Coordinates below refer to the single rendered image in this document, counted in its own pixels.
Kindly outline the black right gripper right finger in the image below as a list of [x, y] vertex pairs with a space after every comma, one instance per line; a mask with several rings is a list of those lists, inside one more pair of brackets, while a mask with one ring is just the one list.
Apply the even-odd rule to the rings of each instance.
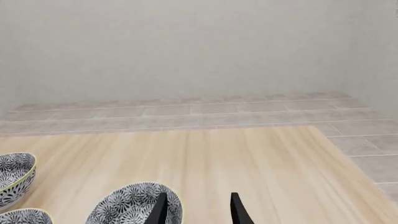
[[233, 224], [254, 224], [236, 192], [231, 194], [230, 210]]

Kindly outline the black white patterned bowl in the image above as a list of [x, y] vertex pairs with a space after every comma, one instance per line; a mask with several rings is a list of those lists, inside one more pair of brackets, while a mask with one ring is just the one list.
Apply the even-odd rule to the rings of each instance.
[[182, 224], [178, 195], [156, 182], [138, 182], [111, 192], [96, 205], [85, 224], [144, 224], [161, 193], [167, 194], [165, 224]]
[[30, 190], [37, 160], [28, 152], [0, 154], [0, 211], [18, 203]]
[[0, 224], [54, 224], [54, 222], [45, 210], [22, 208], [0, 214]]

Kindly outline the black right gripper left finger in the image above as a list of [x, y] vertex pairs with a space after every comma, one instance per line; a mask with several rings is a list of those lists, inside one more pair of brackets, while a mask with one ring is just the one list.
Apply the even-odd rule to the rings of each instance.
[[146, 224], [165, 224], [167, 218], [167, 194], [161, 193], [149, 214]]

